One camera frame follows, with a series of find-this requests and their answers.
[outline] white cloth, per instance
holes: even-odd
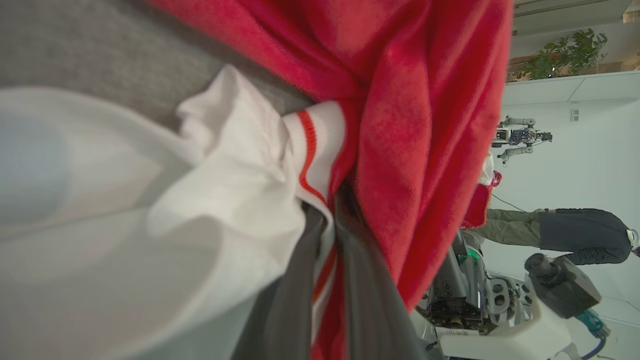
[[[478,178],[478,184],[484,186],[490,186],[493,183],[493,155],[489,152],[489,155],[484,158],[482,172]]]
[[[636,230],[627,229],[627,238],[629,238],[632,249],[638,248],[640,245],[640,236],[638,236],[638,232]]]
[[[85,95],[0,91],[3,358],[128,356],[219,316],[284,272],[300,200],[328,222],[315,336],[335,272],[340,107],[281,118],[227,66],[178,114],[180,137]]]

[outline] gray fabric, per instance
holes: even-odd
[[[474,231],[497,243],[540,247],[539,220],[539,213],[489,209],[486,224]]]
[[[229,47],[142,0],[0,0],[0,86],[96,95],[170,128],[183,99],[233,63],[280,113],[310,101]]]

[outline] label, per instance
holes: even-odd
[[[443,335],[480,336],[480,332],[477,330],[447,329],[446,327],[436,327],[436,334],[438,335],[438,337],[441,337]]]

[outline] wire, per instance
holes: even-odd
[[[434,341],[434,342],[430,343],[429,345],[427,345],[427,347],[426,347],[426,348],[424,348],[424,350],[425,350],[426,352],[429,352],[429,351],[430,351],[434,346],[436,346],[437,344],[438,344],[438,342],[437,342],[437,341]]]
[[[496,199],[498,199],[498,200],[502,201],[503,203],[505,203],[505,204],[507,204],[507,205],[511,205],[511,206],[513,206],[514,208],[516,208],[516,209],[518,209],[518,210],[522,211],[523,213],[526,213],[526,211],[524,211],[523,209],[520,209],[519,207],[515,206],[514,204],[508,203],[508,202],[506,202],[506,201],[504,201],[504,200],[500,199],[499,197],[495,196],[495,194],[491,194],[491,196],[495,197]]]
[[[596,346],[596,348],[593,349],[590,353],[583,356],[582,360],[589,360],[592,357],[596,356],[596,354],[599,353],[604,348],[604,345],[606,344],[607,344],[607,338],[600,339],[600,343],[598,344],[598,346]]]

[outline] red fabric item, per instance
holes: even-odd
[[[471,203],[467,208],[467,214],[464,221],[462,221],[462,227],[466,229],[475,229],[486,224],[486,211],[489,209],[489,202],[491,201],[491,194],[493,188],[500,185],[502,180],[502,174],[497,171],[493,171],[493,181],[489,185],[478,184],[471,198]]]
[[[357,161],[338,167],[355,166],[364,215],[413,308],[462,223],[500,119],[511,1],[151,1],[315,100],[358,109],[345,152]],[[339,266],[315,359],[344,355],[340,275]]]

